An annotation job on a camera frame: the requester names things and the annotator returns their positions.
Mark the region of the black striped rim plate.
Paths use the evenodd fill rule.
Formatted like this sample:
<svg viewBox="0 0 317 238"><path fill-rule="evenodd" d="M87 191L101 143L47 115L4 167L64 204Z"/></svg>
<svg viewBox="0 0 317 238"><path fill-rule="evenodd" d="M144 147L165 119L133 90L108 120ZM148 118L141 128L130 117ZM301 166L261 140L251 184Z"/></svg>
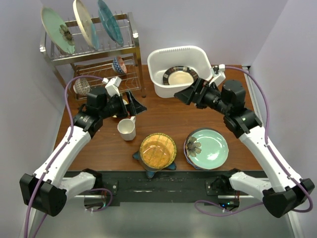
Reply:
<svg viewBox="0 0 317 238"><path fill-rule="evenodd" d="M163 74L162 82L164 85L192 84L198 77L198 74L190 67L174 66Z"/></svg>

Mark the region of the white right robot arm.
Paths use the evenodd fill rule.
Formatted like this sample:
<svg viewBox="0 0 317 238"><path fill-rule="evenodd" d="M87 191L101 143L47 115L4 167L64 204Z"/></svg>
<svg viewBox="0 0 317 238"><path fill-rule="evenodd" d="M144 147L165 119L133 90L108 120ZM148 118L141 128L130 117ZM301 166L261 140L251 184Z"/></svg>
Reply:
<svg viewBox="0 0 317 238"><path fill-rule="evenodd" d="M305 201L312 211L314 204L310 196L315 185L309 178L296 173L269 141L266 129L256 114L245 107L246 91L241 82L226 81L222 89L198 78L189 87L176 92L175 98L186 105L194 103L196 108L211 108L224 115L225 126L238 138L256 158L269 181L263 181L232 169L218 177L212 186L227 195L240 191L258 199L267 211L280 218L290 211L300 212L298 206Z"/></svg>

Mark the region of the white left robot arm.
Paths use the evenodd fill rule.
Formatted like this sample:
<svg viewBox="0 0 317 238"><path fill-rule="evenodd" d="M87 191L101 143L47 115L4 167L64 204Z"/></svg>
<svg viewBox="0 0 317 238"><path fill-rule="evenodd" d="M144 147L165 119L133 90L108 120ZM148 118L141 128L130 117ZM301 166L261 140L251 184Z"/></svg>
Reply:
<svg viewBox="0 0 317 238"><path fill-rule="evenodd" d="M87 101L71 119L63 140L49 158L32 174L24 174L19 181L24 204L52 217L58 215L66 202L85 191L98 194L104 189L102 174L84 169L77 176L63 181L68 168L103 126L106 118L136 116L146 107L140 104L130 91L125 104L121 94L110 95L101 86L87 94Z"/></svg>

